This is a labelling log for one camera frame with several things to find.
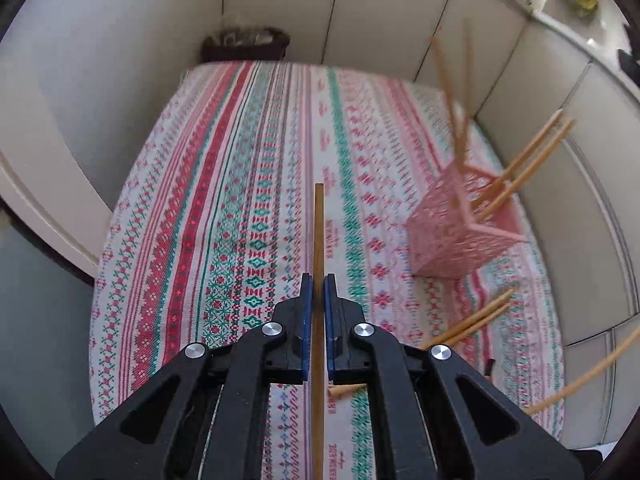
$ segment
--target wooden stick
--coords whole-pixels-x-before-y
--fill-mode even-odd
[[[465,18],[465,43],[466,43],[466,65],[465,65],[465,115],[462,121],[462,130],[460,131],[460,150],[458,156],[460,160],[456,160],[458,170],[463,171],[466,160],[466,145],[469,139],[469,124],[471,118],[471,107],[474,94],[474,46],[471,37],[471,21]]]
[[[314,294],[311,317],[311,460],[313,479],[322,480],[324,467],[324,185],[316,184],[314,214]]]
[[[507,304],[508,306],[509,299],[511,298],[514,292],[515,292],[515,288],[510,288],[505,293],[495,298],[495,300],[493,300],[491,303],[482,307],[480,310],[478,310],[471,316],[466,317],[456,325],[452,326],[446,332],[443,332],[442,334],[437,335],[436,337],[432,337],[426,343],[422,343],[420,345],[420,348],[422,350],[426,350],[430,346],[438,345],[440,343],[444,343],[445,345],[451,346],[449,340],[455,336],[458,336],[460,333],[464,332],[465,329],[473,325],[477,325],[478,328],[482,328],[484,324],[478,324],[478,321],[484,320],[487,316],[489,316],[489,314],[491,314],[495,310],[500,309],[500,307],[504,307],[505,304]],[[330,386],[328,390],[329,390],[329,395],[331,397],[333,397],[334,399],[339,399],[345,394],[356,392],[357,390],[364,388],[365,386],[367,385],[366,384],[340,384],[339,386]]]
[[[457,336],[452,337],[451,339],[449,339],[447,341],[447,346],[455,346],[455,345],[457,345],[464,338],[469,337],[473,332],[477,332],[478,330],[480,330],[483,326],[485,326],[487,323],[489,323],[492,319],[494,319],[495,317],[500,316],[500,314],[502,314],[510,306],[511,306],[511,302],[507,301],[503,306],[501,306],[500,308],[494,310],[491,314],[489,314],[487,317],[485,317],[485,318],[481,319],[480,321],[478,321],[475,325],[470,326],[465,331],[460,332]]]
[[[580,378],[575,380],[573,383],[565,386],[562,390],[560,390],[555,395],[549,397],[548,399],[543,400],[533,406],[529,406],[524,410],[527,415],[533,415],[545,408],[548,408],[552,404],[558,402],[558,400],[564,399],[570,395],[573,395],[581,386],[591,381],[597,375],[602,373],[609,367],[613,361],[615,361],[620,355],[625,352],[631,344],[640,336],[640,326],[636,327],[636,329],[631,333],[629,337],[627,337],[618,348],[615,349],[614,352],[606,356],[602,361],[600,361],[597,365],[595,365],[591,370],[582,375]]]
[[[551,131],[551,129],[556,125],[556,123],[562,118],[564,114],[564,110],[560,108],[556,113],[554,113],[551,118],[546,122],[546,124],[542,127],[542,129],[536,134],[536,136],[531,140],[531,142],[520,152],[520,154],[516,157],[516,159],[508,165],[507,169],[502,172],[502,174],[496,178],[490,186],[488,186],[479,196],[471,201],[471,209],[475,209],[482,202],[490,198],[494,192],[505,183],[506,180],[510,180],[515,174],[516,170],[531,156],[533,152],[536,151],[538,146],[545,140],[545,137]]]
[[[476,322],[480,321],[481,319],[484,319],[486,316],[491,314],[497,308],[500,308],[501,306],[503,306],[507,301],[509,301],[509,298],[513,295],[515,291],[516,291],[515,288],[513,287],[510,288],[505,293],[495,298],[495,300],[493,300],[491,303],[485,305],[480,310],[473,313],[471,316],[465,317],[465,319],[463,319],[456,325],[449,328],[446,332],[443,332],[442,334],[437,335],[436,337],[432,337],[426,343],[422,343],[420,345],[420,348],[423,350],[426,350],[432,345],[439,345],[440,343],[446,343],[452,337],[457,336],[459,333],[466,330]]]
[[[560,141],[566,137],[566,135],[571,131],[571,129],[576,125],[577,121],[572,119],[556,134],[556,136],[551,139],[551,142],[548,143],[544,147],[544,149],[538,154],[538,156],[533,160],[530,166],[520,174],[516,180],[514,180],[510,186],[507,187],[498,198],[494,199],[486,208],[484,208],[475,218],[475,222],[481,222],[488,216],[494,214],[500,206],[504,204],[509,197],[517,192],[522,185],[529,179],[529,177],[542,165],[542,163],[549,158],[549,155],[553,153],[553,150],[556,148]]]
[[[449,77],[449,71],[447,70],[447,60],[444,57],[440,39],[437,36],[431,38],[431,46],[435,54],[434,63],[436,70],[438,71],[438,78],[440,79],[440,86],[444,92],[444,101],[447,105],[447,111],[449,113],[449,129],[451,130],[451,141],[453,145],[453,152],[456,161],[459,160],[460,152],[460,140],[458,139],[458,127],[456,121],[456,109],[453,100],[453,86],[451,85],[451,79]]]

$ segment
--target pink basket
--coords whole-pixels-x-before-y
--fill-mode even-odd
[[[461,278],[526,241],[513,198],[482,223],[474,221],[470,200],[496,178],[468,165],[463,178],[453,162],[444,169],[405,224],[412,274]]]

